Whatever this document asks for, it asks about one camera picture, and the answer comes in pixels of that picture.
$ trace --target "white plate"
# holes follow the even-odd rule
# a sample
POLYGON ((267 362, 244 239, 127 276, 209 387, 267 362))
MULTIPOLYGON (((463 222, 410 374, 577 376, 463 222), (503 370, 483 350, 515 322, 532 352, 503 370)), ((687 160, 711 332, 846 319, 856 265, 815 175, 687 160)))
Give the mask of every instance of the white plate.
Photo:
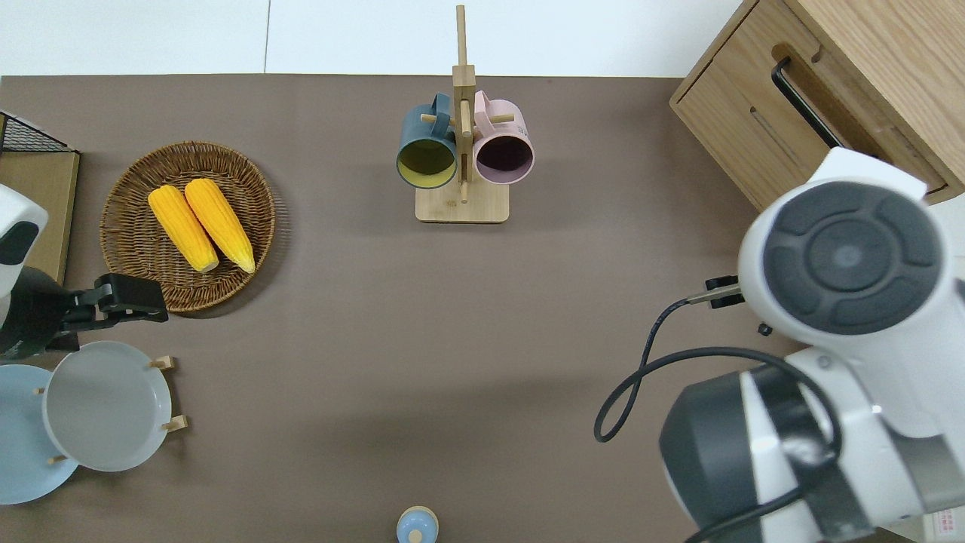
POLYGON ((36 500, 64 484, 77 469, 60 455, 43 429, 43 397, 34 393, 50 381, 50 372, 21 364, 0 365, 0 504, 36 500))
POLYGON ((164 442, 171 391, 144 353, 96 341, 64 357, 43 397, 43 424, 57 448, 81 466, 121 472, 164 442))

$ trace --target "wooden cabinet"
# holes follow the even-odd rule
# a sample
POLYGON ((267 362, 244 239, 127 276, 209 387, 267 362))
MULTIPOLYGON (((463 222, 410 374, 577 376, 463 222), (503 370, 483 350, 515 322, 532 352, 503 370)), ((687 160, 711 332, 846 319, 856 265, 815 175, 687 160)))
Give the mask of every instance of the wooden cabinet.
POLYGON ((804 183, 826 139, 773 81, 849 149, 965 191, 965 2, 746 0, 671 107, 763 209, 804 183))

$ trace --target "wooden base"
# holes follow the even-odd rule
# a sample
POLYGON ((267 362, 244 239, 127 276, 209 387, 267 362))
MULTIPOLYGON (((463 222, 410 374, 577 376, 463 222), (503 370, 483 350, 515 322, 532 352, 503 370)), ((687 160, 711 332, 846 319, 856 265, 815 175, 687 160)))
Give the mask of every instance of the wooden base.
POLYGON ((422 222, 474 222, 491 224, 510 218, 510 187, 477 180, 467 184, 466 203, 461 186, 453 179, 439 188, 416 190, 416 218, 422 222))

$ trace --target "cabinet handle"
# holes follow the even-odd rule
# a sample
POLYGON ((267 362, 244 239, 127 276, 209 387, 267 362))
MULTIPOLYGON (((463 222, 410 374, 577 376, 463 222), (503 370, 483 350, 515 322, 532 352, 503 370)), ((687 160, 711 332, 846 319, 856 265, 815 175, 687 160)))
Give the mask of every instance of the cabinet handle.
POLYGON ((817 135, 828 145, 828 147, 844 147, 841 140, 831 132, 831 129, 824 124, 824 121, 814 113, 814 110, 801 98, 801 95, 797 90, 791 86, 790 81, 784 75, 784 68, 790 64, 790 57, 785 57, 774 67, 771 71, 771 81, 774 81, 774 85, 781 91, 781 94, 785 96, 787 101, 794 106, 794 109, 804 117, 804 120, 808 122, 808 125, 817 132, 817 135))

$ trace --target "white floor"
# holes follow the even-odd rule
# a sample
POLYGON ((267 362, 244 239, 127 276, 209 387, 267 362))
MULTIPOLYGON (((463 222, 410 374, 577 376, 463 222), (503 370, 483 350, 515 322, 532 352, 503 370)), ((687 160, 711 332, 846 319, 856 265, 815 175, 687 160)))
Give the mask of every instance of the white floor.
MULTIPOLYGON (((455 0, 3 0, 0 75, 429 73, 455 0)), ((488 75, 680 77, 739 0, 464 0, 488 75)))

